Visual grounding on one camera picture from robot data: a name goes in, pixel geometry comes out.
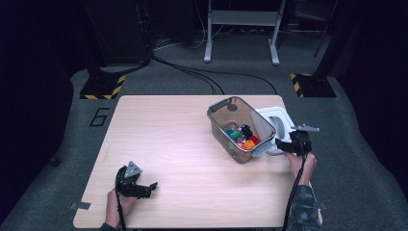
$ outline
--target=person's left hand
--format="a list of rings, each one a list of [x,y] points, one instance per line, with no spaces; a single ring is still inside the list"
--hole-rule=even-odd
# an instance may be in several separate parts
[[[133,196],[126,197],[121,194],[119,196],[119,200],[120,200],[120,205],[122,206],[123,216],[126,218],[126,216],[129,214],[129,211],[132,209],[133,205],[135,204],[137,198]],[[115,189],[108,192],[108,202],[106,205],[105,223],[111,225],[114,228],[117,228],[117,226],[120,224],[119,211],[117,210],[117,200],[116,200]]]

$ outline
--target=hand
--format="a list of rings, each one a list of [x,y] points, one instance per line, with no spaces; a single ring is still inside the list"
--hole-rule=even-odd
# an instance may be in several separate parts
[[[123,216],[126,217],[129,214],[129,211],[132,209],[133,205],[135,204],[137,198],[132,196],[126,197],[121,194],[119,196],[119,200],[120,205],[122,206]],[[117,228],[117,226],[120,224],[115,189],[108,192],[105,223],[111,225],[114,228]]]
[[[301,156],[294,156],[294,154],[285,152],[285,155],[289,159],[289,163],[291,165],[292,174],[294,177],[297,176],[300,168],[302,167],[302,157]],[[310,178],[313,175],[313,170],[317,164],[318,160],[316,159],[313,153],[308,153],[305,165],[303,167],[303,174],[300,177],[299,185],[309,185]]]

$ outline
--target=black device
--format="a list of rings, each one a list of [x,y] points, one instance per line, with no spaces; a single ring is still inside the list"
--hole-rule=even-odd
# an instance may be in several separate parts
[[[153,183],[150,186],[138,185],[136,182],[140,174],[141,169],[133,162],[129,162],[128,166],[121,167],[117,172],[115,189],[126,197],[149,198],[152,191],[156,190],[158,183]]]
[[[292,142],[284,142],[275,139],[277,148],[282,151],[295,153],[296,156],[303,156],[312,151],[312,141],[309,139],[309,133],[306,131],[293,131],[289,133]]]

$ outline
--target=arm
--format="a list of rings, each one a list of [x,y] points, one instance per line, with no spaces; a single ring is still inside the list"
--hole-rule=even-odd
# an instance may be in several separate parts
[[[296,176],[301,168],[302,157],[296,157],[292,153],[285,153],[291,164],[293,176]],[[321,229],[319,220],[319,208],[309,186],[310,178],[315,169],[317,160],[314,154],[309,153],[304,165],[303,174],[300,177],[296,193],[293,197],[291,215],[289,217],[288,230],[311,230]]]
[[[122,206],[123,216],[126,217],[133,205],[135,204],[136,197],[126,197],[124,195],[119,196],[120,204]],[[115,189],[108,192],[108,202],[106,205],[105,222],[99,228],[99,231],[115,231],[120,224],[119,212],[117,211],[117,200]]]

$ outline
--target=person's right hand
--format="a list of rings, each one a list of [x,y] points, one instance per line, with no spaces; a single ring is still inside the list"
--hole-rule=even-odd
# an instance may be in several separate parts
[[[295,156],[293,153],[285,152],[288,157],[289,163],[291,165],[292,175],[297,176],[300,168],[302,167],[302,157]],[[311,152],[307,154],[307,159],[303,168],[303,174],[300,177],[299,185],[309,185],[310,178],[312,178],[313,170],[317,164],[318,160],[315,155]]]

